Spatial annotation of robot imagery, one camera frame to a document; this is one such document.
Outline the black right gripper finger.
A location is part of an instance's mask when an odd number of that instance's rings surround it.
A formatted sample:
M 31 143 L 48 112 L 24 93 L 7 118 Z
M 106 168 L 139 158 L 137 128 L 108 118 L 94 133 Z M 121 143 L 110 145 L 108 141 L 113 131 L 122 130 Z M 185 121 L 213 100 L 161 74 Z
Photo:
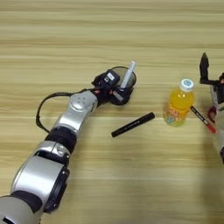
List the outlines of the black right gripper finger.
M 201 84 L 215 86 L 218 84 L 217 80 L 209 80 L 208 79 L 208 68 L 209 68 L 209 60 L 205 53 L 202 54 L 201 60 L 199 63 L 199 71 L 200 71 L 200 80 Z

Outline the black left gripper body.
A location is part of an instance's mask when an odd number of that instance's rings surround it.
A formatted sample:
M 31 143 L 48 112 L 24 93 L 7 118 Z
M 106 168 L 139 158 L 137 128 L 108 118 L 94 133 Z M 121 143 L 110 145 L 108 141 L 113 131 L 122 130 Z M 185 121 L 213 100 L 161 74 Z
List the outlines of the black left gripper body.
M 116 82 L 111 80 L 106 73 L 102 73 L 94 78 L 92 85 L 94 86 L 92 93 L 97 98 L 98 106 L 101 106 L 109 101 Z

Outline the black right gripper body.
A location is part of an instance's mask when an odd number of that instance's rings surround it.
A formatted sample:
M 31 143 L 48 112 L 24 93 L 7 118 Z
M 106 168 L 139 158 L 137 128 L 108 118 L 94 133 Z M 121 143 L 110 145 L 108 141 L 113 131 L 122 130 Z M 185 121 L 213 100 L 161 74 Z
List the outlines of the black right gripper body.
M 224 102 L 224 73 L 222 73 L 219 78 L 219 83 L 217 86 L 217 99 L 219 104 Z

